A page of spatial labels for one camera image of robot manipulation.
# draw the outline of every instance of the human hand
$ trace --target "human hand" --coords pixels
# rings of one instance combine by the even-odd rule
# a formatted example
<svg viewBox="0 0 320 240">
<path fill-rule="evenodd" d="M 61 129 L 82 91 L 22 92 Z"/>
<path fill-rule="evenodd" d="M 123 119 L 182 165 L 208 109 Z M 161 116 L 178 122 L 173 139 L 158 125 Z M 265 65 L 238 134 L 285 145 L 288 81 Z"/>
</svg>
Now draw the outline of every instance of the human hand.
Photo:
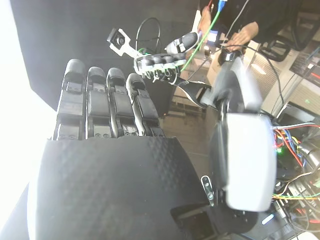
<svg viewBox="0 0 320 240">
<path fill-rule="evenodd" d="M 205 6 L 202 10 L 201 19 L 198 25 L 198 32 L 202 32 L 202 36 L 206 34 L 209 27 L 211 25 L 211 13 L 208 6 Z"/>
<path fill-rule="evenodd" d="M 231 39 L 227 42 L 227 46 L 229 45 L 244 45 L 252 40 L 255 36 L 257 36 L 259 32 L 259 26 L 254 21 L 247 25 L 245 25 L 239 33 L 234 33 Z M 241 46 L 231 46 L 227 48 L 230 52 L 235 50 L 240 50 Z"/>
</svg>

